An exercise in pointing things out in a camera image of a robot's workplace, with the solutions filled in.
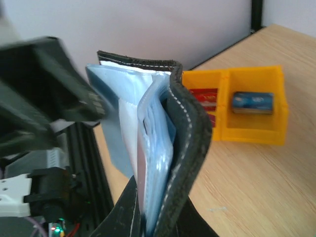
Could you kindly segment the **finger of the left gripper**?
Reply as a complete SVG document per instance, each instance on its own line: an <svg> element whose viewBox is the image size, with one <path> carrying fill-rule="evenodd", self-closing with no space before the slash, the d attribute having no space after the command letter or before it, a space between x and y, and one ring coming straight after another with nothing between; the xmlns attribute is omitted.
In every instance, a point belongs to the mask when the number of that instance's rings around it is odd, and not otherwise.
<svg viewBox="0 0 316 237"><path fill-rule="evenodd" d="M58 146L52 123L97 121L100 96L74 69L56 37L0 47L0 155Z"/></svg>

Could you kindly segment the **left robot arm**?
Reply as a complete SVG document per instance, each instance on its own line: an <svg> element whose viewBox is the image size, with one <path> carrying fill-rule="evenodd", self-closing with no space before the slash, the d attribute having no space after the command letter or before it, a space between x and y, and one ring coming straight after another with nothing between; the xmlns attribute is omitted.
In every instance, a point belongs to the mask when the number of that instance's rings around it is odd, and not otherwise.
<svg viewBox="0 0 316 237"><path fill-rule="evenodd" d="M3 217L66 222L89 236L114 207L93 132L107 115L73 68L61 41L41 37L0 48L0 170L33 152L58 149L65 167L36 168L0 181Z"/></svg>

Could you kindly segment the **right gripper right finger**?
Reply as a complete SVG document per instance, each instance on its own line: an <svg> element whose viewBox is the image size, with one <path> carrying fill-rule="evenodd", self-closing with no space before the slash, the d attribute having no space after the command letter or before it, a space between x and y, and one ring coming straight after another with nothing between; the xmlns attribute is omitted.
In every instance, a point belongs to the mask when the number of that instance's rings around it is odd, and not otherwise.
<svg viewBox="0 0 316 237"><path fill-rule="evenodd" d="M200 216L192 201L188 197L175 228L173 237L219 237L219 235Z"/></svg>

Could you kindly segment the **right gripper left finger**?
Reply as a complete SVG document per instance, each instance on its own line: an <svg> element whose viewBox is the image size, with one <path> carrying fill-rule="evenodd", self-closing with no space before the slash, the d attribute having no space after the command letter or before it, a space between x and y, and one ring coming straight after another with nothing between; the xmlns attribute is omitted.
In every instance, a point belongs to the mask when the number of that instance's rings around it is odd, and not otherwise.
<svg viewBox="0 0 316 237"><path fill-rule="evenodd" d="M92 232L91 237L140 237L141 214L138 190L131 177L110 214Z"/></svg>

